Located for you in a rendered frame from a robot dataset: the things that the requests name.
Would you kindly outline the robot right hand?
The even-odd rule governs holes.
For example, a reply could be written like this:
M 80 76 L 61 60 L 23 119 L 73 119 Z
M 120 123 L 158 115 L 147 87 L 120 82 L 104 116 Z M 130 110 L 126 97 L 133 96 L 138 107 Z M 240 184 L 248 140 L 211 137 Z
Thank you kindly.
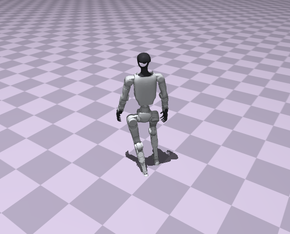
M 166 122 L 167 121 L 167 112 L 168 112 L 168 109 L 166 108 L 165 111 L 162 111 L 160 114 L 163 113 L 163 119 L 161 119 L 163 122 Z M 160 117 L 160 118 L 162 118 Z

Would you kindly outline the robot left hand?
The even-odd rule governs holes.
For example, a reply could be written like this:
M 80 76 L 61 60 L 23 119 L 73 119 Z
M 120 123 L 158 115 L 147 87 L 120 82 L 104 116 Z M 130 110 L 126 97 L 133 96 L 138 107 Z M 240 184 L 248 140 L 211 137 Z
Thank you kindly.
M 121 119 L 120 119 L 120 114 L 121 114 L 122 112 L 123 112 L 123 111 L 119 111 L 119 112 L 118 112 L 118 110 L 117 110 L 117 112 L 116 112 L 117 120 L 118 120 L 118 121 L 121 121 Z

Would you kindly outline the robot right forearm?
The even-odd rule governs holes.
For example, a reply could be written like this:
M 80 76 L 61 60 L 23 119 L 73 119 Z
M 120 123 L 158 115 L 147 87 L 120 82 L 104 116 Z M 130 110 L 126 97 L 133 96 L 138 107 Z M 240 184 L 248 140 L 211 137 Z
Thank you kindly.
M 168 109 L 168 97 L 161 99 L 162 101 L 162 110 L 165 111 L 165 109 Z

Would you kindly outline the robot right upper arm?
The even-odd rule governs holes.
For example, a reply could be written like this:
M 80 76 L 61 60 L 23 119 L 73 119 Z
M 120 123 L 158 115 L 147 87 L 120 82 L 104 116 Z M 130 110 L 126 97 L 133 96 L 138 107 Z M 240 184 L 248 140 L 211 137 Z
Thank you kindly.
M 158 81 L 158 85 L 160 88 L 160 93 L 159 93 L 159 97 L 161 99 L 164 99 L 167 97 L 167 92 L 166 92 L 166 82 L 165 82 L 165 78 L 161 73 L 155 73 L 157 81 Z

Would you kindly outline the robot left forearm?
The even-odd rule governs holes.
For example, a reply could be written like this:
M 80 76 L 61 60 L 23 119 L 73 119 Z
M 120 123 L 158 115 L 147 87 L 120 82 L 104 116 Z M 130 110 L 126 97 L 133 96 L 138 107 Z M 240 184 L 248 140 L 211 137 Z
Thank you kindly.
M 124 107 L 125 107 L 125 104 L 126 104 L 126 101 L 122 101 L 122 95 L 123 94 L 121 94 L 119 105 L 118 105 L 118 108 L 117 108 L 118 112 L 119 111 L 124 111 Z

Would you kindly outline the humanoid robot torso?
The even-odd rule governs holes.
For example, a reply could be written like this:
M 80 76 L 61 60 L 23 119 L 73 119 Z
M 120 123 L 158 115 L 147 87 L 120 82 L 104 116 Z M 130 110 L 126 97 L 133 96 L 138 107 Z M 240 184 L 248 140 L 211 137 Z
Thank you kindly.
M 133 86 L 135 99 L 141 106 L 137 109 L 138 122 L 145 123 L 151 121 L 152 111 L 149 105 L 152 105 L 156 98 L 157 78 L 153 71 L 149 72 L 152 74 L 150 77 L 140 77 L 138 76 L 140 73 L 136 72 L 133 75 Z

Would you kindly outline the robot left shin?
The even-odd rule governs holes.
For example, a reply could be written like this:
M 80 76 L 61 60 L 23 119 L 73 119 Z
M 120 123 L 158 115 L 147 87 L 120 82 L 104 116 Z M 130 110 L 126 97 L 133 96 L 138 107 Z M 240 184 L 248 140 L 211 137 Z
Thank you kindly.
M 143 173 L 145 174 L 145 172 L 146 172 L 146 174 L 147 174 L 146 167 L 145 167 L 145 156 L 144 156 L 144 152 L 143 152 L 142 149 L 141 149 L 141 151 L 138 151 L 136 143 L 134 143 L 134 146 L 135 146 L 137 158 L 138 158 L 139 163 L 141 164 Z

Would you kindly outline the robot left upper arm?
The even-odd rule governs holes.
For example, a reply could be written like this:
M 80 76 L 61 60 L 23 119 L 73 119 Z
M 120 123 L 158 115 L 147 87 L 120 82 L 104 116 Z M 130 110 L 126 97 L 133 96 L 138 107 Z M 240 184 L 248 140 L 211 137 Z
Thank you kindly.
M 122 95 L 122 101 L 128 101 L 129 99 L 129 91 L 131 85 L 134 83 L 134 76 L 126 76 L 124 79 L 124 85 L 123 85 L 123 95 Z

